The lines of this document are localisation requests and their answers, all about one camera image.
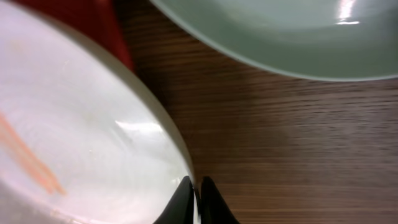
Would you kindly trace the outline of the light blue plate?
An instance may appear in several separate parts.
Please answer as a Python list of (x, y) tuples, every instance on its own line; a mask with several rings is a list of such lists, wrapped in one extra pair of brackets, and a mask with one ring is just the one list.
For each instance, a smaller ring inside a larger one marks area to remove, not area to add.
[(397, 76), (397, 0), (152, 0), (211, 48), (261, 70), (323, 81)]

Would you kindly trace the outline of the white plate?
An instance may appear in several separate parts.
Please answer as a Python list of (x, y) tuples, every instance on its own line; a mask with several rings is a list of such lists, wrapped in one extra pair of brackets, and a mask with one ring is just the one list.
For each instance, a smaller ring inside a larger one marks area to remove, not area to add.
[(187, 147), (134, 69), (1, 2), (2, 223), (154, 223), (185, 176)]

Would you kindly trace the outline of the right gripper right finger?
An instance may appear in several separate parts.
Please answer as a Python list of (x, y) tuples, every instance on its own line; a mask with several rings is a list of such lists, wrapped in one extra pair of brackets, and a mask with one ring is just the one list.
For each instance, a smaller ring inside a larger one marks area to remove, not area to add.
[(204, 177), (201, 183), (201, 222), (239, 224), (210, 177)]

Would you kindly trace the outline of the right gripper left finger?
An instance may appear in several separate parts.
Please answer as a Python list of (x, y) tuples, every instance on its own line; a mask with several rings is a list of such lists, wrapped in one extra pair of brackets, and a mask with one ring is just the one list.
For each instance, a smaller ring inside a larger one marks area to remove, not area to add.
[(193, 224), (195, 193), (185, 176), (154, 224)]

